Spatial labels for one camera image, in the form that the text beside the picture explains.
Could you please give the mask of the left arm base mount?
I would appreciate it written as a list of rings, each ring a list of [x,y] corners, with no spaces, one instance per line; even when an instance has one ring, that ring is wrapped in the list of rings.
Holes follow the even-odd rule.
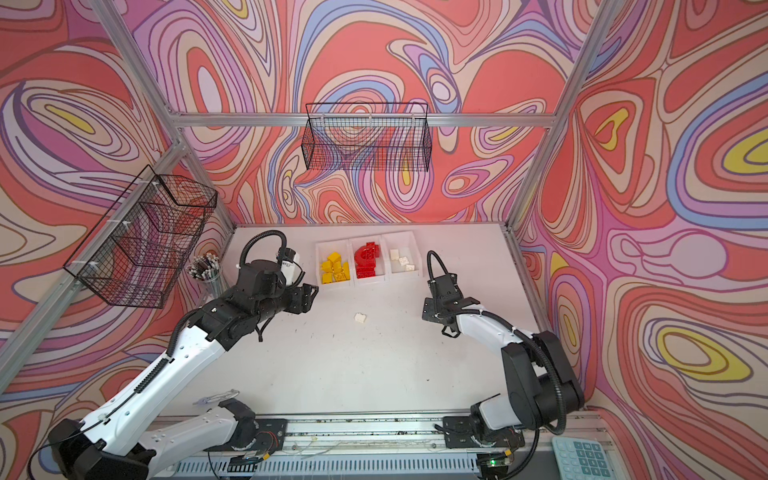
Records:
[[[222,425],[222,430],[229,433],[226,437],[216,433],[217,441],[207,451],[272,454],[283,448],[288,420],[260,417],[235,398],[219,402],[214,408],[208,409],[203,417],[207,426]]]

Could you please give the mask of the red arch lego piece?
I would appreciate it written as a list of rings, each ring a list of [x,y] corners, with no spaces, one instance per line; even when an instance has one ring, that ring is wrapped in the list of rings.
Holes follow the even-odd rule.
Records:
[[[366,242],[355,251],[354,261],[356,269],[375,269],[380,254],[380,245],[378,243]]]

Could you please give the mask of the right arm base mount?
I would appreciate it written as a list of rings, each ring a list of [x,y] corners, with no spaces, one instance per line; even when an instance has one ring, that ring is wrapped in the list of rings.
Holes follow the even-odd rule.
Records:
[[[449,449],[493,449],[516,451],[525,445],[524,435],[513,427],[492,429],[482,419],[480,403],[470,407],[469,414],[444,416],[434,429],[443,435]]]

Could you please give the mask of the red long lego brick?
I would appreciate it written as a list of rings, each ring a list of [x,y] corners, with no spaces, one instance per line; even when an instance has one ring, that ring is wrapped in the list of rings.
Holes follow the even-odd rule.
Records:
[[[375,269],[357,269],[356,276],[358,279],[371,278],[376,276]]]

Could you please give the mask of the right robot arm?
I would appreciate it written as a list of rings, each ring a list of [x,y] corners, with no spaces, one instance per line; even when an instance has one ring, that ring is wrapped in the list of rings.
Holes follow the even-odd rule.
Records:
[[[562,344],[551,331],[520,329],[466,297],[455,274],[427,281],[422,319],[442,326],[449,338],[468,336],[500,359],[506,391],[471,407],[478,436],[508,428],[545,429],[561,435],[570,413],[584,405],[584,393]]]

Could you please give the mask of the yellow curved lego piece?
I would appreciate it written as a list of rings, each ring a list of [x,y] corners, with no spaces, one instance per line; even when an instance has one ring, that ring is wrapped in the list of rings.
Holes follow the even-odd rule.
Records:
[[[351,279],[350,267],[347,262],[336,262],[333,266],[335,282],[345,282]]]

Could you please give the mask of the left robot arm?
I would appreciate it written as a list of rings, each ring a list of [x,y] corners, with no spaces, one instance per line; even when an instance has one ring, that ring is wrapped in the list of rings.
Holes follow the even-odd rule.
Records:
[[[152,430],[162,410],[242,338],[261,337],[280,313],[311,310],[319,288],[294,262],[254,260],[236,284],[185,314],[166,351],[126,387],[81,420],[65,419],[48,435],[52,457],[68,479],[149,479],[211,448],[270,453],[279,444],[261,432],[255,413],[234,398],[171,427]]]

